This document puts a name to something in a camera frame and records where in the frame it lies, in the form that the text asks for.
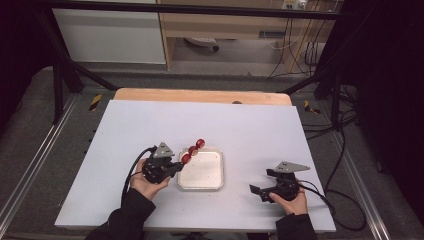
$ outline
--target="human hand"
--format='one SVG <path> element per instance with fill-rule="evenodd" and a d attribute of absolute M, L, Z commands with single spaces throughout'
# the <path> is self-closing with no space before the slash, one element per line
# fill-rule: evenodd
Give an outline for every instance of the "human hand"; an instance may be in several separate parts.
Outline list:
<path fill-rule="evenodd" d="M 171 180 L 171 177 L 167 177 L 165 180 L 163 180 L 159 184 L 154 184 L 149 181 L 143 176 L 142 168 L 144 165 L 144 162 L 146 159 L 142 159 L 137 163 L 137 167 L 135 172 L 138 174 L 135 174 L 131 177 L 130 180 L 130 187 L 137 190 L 139 193 L 141 193 L 143 196 L 145 196 L 150 201 L 153 200 L 153 197 L 159 192 L 159 190 L 166 188 L 168 186 L 169 180 Z"/>
<path fill-rule="evenodd" d="M 275 193 L 270 193 L 269 197 L 280 204 L 284 211 L 286 211 L 287 215 L 290 215 L 294 213 L 295 215 L 301 215 L 301 214 L 307 214 L 308 213 L 308 207 L 306 203 L 306 196 L 305 196 L 305 189 L 301 188 L 299 189 L 299 192 L 297 193 L 297 196 L 295 199 L 291 201 L 286 201 L 282 197 L 278 196 Z"/>

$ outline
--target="red ball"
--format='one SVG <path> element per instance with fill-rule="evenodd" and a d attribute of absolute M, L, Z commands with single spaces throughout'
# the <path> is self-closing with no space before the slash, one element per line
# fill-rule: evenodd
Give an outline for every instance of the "red ball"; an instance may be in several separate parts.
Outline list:
<path fill-rule="evenodd" d="M 199 152 L 199 150 L 197 150 L 196 146 L 191 146 L 188 149 L 188 154 L 190 154 L 191 156 L 196 156 L 198 152 Z"/>
<path fill-rule="evenodd" d="M 200 148 L 202 148 L 203 146 L 205 146 L 205 140 L 203 140 L 203 139 L 199 139 L 199 140 L 197 140 L 197 142 L 196 142 L 196 147 L 197 147 L 198 149 L 200 149 Z"/>
<path fill-rule="evenodd" d="M 189 163 L 190 160 L 191 160 L 191 156 L 188 153 L 184 154 L 184 156 L 181 158 L 181 162 L 184 164 Z"/>

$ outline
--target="black sleeve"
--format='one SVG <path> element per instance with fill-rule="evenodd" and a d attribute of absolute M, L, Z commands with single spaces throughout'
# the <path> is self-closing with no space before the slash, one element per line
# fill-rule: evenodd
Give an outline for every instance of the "black sleeve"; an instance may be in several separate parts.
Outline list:
<path fill-rule="evenodd" d="M 155 210 L 153 202 L 130 188 L 121 208 L 113 211 L 106 223 L 90 232 L 86 240 L 140 240 L 143 224 Z"/>
<path fill-rule="evenodd" d="M 275 222 L 278 239 L 281 240 L 310 240 L 317 239 L 311 219 L 308 214 L 290 214 Z"/>

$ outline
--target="white table surface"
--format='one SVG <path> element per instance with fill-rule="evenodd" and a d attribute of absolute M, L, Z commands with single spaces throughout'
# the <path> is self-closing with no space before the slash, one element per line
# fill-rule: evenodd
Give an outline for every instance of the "white table surface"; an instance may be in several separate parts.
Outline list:
<path fill-rule="evenodd" d="M 145 230 L 274 232 L 283 209 L 263 203 L 249 184 L 275 186 L 266 169 L 281 161 L 309 166 L 296 177 L 322 193 L 295 107 L 111 100 L 55 225 L 103 224 L 119 208 L 125 178 L 143 150 L 163 141 L 177 161 L 180 150 L 199 138 L 223 152 L 224 185 L 195 192 L 171 179 L 153 199 L 157 208 Z M 327 206 L 313 193 L 306 196 L 315 231 L 335 231 Z"/>

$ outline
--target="square tray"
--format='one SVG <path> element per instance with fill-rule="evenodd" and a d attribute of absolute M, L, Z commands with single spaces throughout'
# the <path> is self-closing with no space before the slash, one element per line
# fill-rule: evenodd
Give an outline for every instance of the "square tray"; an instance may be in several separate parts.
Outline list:
<path fill-rule="evenodd" d="M 181 150 L 179 161 L 188 153 Z M 221 150 L 203 147 L 178 173 L 178 184 L 189 190 L 217 190 L 224 185 L 224 159 Z"/>

